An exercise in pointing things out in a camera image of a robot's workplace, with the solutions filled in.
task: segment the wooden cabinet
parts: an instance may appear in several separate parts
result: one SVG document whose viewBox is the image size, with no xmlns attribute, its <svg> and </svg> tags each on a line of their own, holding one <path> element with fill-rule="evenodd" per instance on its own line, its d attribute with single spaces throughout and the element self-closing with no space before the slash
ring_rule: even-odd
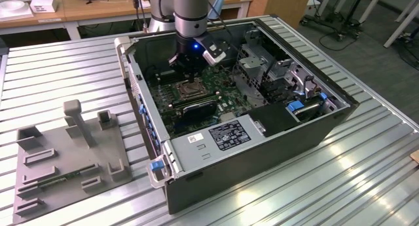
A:
<svg viewBox="0 0 419 226">
<path fill-rule="evenodd" d="M 293 28 L 304 15 L 308 0 L 253 0 L 248 17 L 276 14 Z"/>
</svg>

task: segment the circuit board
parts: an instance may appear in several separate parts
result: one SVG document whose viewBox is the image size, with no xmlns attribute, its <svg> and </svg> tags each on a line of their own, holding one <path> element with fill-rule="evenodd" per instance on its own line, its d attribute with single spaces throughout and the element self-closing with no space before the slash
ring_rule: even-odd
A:
<svg viewBox="0 0 419 226">
<path fill-rule="evenodd" d="M 179 81 L 149 87 L 172 138 L 216 125 L 224 122 L 227 117 L 237 117 L 252 109 L 231 80 L 229 74 L 229 71 L 223 68 L 207 67 L 201 77 L 195 78 L 192 83 Z M 179 122 L 184 110 L 204 102 L 216 103 L 216 112 L 201 120 L 187 123 Z"/>
</svg>

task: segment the gray floor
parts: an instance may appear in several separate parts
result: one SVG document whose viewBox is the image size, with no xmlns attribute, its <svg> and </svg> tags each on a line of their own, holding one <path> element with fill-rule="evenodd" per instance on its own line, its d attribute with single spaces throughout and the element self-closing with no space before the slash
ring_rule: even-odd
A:
<svg viewBox="0 0 419 226">
<path fill-rule="evenodd" d="M 347 11 L 353 0 L 347 0 L 343 10 Z M 361 0 L 355 12 L 355 19 L 359 19 L 369 0 Z M 319 38 L 331 29 L 316 25 L 299 26 L 297 31 L 304 37 L 324 50 L 324 52 L 343 65 L 343 67 L 389 101 L 401 112 L 419 123 L 419 71 L 403 62 L 393 48 L 385 49 L 383 44 L 399 26 L 393 20 L 397 13 L 376 5 L 365 23 L 364 32 L 357 41 L 343 51 L 331 51 L 321 47 Z M 405 31 L 417 27 L 411 23 Z M 336 42 L 331 38 L 323 39 L 323 44 L 333 49 L 341 48 L 352 39 Z"/>
</svg>

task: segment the table leg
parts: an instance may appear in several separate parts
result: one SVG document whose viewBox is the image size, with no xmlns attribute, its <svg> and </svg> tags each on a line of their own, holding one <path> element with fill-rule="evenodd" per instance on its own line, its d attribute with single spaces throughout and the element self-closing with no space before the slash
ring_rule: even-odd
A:
<svg viewBox="0 0 419 226">
<path fill-rule="evenodd" d="M 399 18 L 395 20 L 397 23 L 401 21 L 401 19 L 404 18 L 405 14 L 408 13 L 408 11 L 412 9 L 412 7 L 415 6 L 417 0 L 411 0 L 411 2 L 408 3 L 408 5 L 405 6 L 401 14 L 399 15 Z"/>
<path fill-rule="evenodd" d="M 64 27 L 66 29 L 68 36 L 70 40 L 80 40 L 80 33 L 78 33 L 78 23 L 77 22 L 64 22 Z"/>
<path fill-rule="evenodd" d="M 393 32 L 393 34 L 391 35 L 391 37 L 388 38 L 384 47 L 388 48 L 392 44 L 392 42 L 395 41 L 395 39 L 399 37 L 399 35 L 401 34 L 401 31 L 404 30 L 405 26 L 408 25 L 408 23 L 412 21 L 413 17 L 417 15 L 419 13 L 419 4 L 416 4 L 416 7 L 413 8 L 413 10 L 411 11 L 411 13 L 408 14 L 405 20 L 403 21 L 403 23 L 400 24 L 400 26 L 397 27 L 396 31 Z"/>
<path fill-rule="evenodd" d="M 363 24 L 363 22 L 367 20 L 367 17 L 369 16 L 371 14 L 371 11 L 376 5 L 376 3 L 379 2 L 379 0 L 372 0 L 367 9 L 365 9 L 365 12 L 361 14 L 360 16 L 360 19 L 359 19 L 359 22 Z"/>
<path fill-rule="evenodd" d="M 240 8 L 239 8 L 239 12 L 237 12 L 237 19 L 241 19 L 241 18 L 247 17 L 248 6 L 249 6 L 249 2 L 248 1 L 241 3 Z"/>
<path fill-rule="evenodd" d="M 343 5 L 344 5 L 345 2 L 347 2 L 347 0 L 339 0 L 336 9 L 333 9 L 333 12 L 335 12 L 335 13 L 339 13 L 339 12 L 340 12 L 341 7 L 343 7 Z"/>
<path fill-rule="evenodd" d="M 324 11 L 324 9 L 325 9 L 325 7 L 327 7 L 328 1 L 329 1 L 329 0 L 323 0 L 323 2 L 321 2 L 321 5 L 320 5 L 319 11 L 317 11 L 317 13 L 319 13 L 320 16 L 321 16 L 323 11 Z"/>
</svg>

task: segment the robotic arm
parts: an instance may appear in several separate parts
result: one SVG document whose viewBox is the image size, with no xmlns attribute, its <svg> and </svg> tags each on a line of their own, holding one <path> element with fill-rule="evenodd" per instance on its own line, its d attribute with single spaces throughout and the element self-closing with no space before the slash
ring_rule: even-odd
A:
<svg viewBox="0 0 419 226">
<path fill-rule="evenodd" d="M 216 65 L 225 57 L 207 32 L 208 18 L 217 18 L 224 0 L 149 0 L 152 23 L 149 31 L 176 29 L 176 54 L 171 67 L 193 80 L 199 70 Z"/>
</svg>

